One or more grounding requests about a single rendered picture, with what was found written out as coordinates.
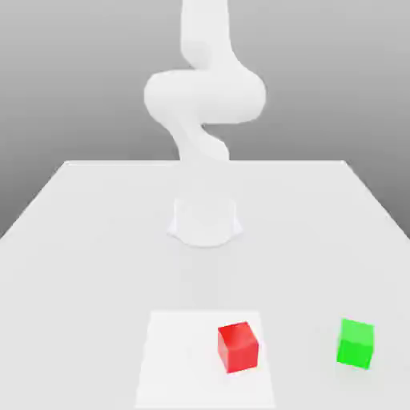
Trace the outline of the small green cube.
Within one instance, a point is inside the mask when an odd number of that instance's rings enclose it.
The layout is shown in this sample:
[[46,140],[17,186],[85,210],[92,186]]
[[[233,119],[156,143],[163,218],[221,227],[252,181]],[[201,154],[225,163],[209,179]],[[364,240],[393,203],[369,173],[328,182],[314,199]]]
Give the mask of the small green cube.
[[375,329],[366,324],[343,318],[341,320],[336,361],[368,370],[375,347]]

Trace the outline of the small red cube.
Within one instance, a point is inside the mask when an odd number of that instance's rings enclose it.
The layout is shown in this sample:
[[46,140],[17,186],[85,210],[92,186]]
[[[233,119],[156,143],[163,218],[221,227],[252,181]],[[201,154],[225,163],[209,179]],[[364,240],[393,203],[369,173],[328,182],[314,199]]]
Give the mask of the small red cube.
[[226,373],[258,366],[259,341],[247,321],[219,327],[217,347]]

